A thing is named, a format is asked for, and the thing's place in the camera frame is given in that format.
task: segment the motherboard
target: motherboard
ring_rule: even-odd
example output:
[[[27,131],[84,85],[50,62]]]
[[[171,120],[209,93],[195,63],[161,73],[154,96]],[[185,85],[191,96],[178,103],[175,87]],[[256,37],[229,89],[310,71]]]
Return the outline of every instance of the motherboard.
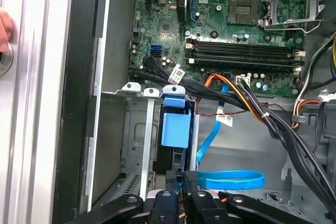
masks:
[[[267,24],[304,19],[308,0],[277,0],[271,10],[276,20],[270,20],[272,1],[136,0],[131,65],[146,71],[143,60],[150,55],[167,72],[179,67],[201,83],[215,72],[244,79],[258,94],[295,97],[304,24]],[[211,88],[222,85],[218,80]]]

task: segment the zip tie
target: zip tie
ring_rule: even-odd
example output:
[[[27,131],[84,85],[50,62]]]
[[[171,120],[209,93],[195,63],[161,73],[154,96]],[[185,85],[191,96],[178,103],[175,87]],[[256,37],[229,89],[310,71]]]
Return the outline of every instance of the zip tie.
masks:
[[[264,119],[264,118],[267,117],[267,116],[269,116],[269,113],[268,113],[268,112],[266,112],[265,114],[263,114],[263,115],[261,116],[261,118]]]

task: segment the human hand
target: human hand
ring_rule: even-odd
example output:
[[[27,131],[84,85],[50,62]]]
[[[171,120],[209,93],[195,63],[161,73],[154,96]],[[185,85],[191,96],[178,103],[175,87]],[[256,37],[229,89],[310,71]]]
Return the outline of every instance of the human hand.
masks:
[[[0,52],[8,51],[8,41],[12,35],[13,24],[9,14],[0,8]]]

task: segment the blue sata port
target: blue sata port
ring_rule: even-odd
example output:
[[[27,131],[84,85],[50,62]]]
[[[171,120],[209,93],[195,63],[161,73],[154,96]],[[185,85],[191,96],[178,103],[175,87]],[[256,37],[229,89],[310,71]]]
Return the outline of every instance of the blue sata port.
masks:
[[[161,46],[161,45],[151,45],[150,51],[162,52],[163,51],[163,46]]]

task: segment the green circuit board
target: green circuit board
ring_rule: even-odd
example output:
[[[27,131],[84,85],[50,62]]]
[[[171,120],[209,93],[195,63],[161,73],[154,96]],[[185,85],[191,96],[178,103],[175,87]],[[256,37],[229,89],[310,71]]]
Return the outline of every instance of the green circuit board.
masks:
[[[251,72],[254,76],[250,78],[250,86],[254,92],[295,97],[294,79],[297,76],[292,72],[255,72],[216,66],[204,67],[189,64],[185,59],[186,36],[197,38],[200,41],[213,41],[211,33],[214,30],[218,32],[216,41],[219,42],[303,48],[304,33],[301,31],[289,34],[286,31],[265,31],[256,25],[232,24],[232,21],[229,20],[231,1],[191,0],[191,17],[185,24],[182,24],[177,18],[176,0],[166,0],[164,4],[160,3],[160,1],[153,1],[150,13],[146,8],[146,0],[136,0],[133,31],[139,34],[139,44],[137,45],[137,53],[131,55],[131,64],[142,68],[143,58],[147,57],[149,46],[152,44],[162,45],[164,49],[162,58],[159,59],[159,64],[167,72],[171,72],[173,67],[179,65],[186,72],[186,75],[199,82],[204,82],[209,73],[212,72],[229,73],[233,79],[236,76],[250,75]],[[260,7],[261,3],[258,2],[258,17],[262,16],[262,8]],[[278,20],[304,18],[306,16],[306,8],[307,0],[280,0],[278,3]],[[246,7],[242,7],[238,11],[251,12]],[[195,20],[196,12],[200,13],[200,17],[197,20]],[[237,36],[241,34],[248,34],[249,38],[238,41]],[[133,78],[136,81],[150,83],[147,80]],[[220,90],[222,85],[221,82],[216,81],[213,83],[212,88]]]

